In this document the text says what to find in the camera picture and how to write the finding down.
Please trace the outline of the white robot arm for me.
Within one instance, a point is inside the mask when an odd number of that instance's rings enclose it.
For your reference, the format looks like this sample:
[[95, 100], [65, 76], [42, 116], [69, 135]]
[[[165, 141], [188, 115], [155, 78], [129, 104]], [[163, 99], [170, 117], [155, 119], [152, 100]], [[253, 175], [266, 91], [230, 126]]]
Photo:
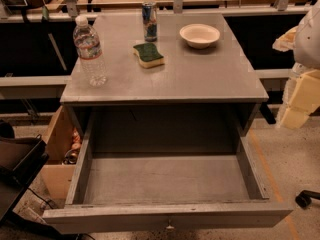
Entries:
[[300, 128], [320, 107], [320, 1], [299, 24], [280, 36], [272, 48], [293, 51], [292, 67], [276, 122], [279, 127]]

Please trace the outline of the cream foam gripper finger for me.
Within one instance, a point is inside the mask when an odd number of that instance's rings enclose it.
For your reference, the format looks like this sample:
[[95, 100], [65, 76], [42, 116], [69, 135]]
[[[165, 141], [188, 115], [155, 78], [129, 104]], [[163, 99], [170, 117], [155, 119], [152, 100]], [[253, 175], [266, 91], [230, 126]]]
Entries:
[[289, 50], [293, 50], [296, 31], [297, 31], [297, 26], [289, 29], [287, 32], [285, 32], [283, 35], [281, 35], [279, 38], [277, 38], [274, 41], [272, 48], [274, 50], [281, 51], [281, 52], [287, 52]]
[[291, 76], [283, 93], [283, 104], [277, 114], [277, 126], [301, 128], [320, 107], [320, 71], [311, 70]]

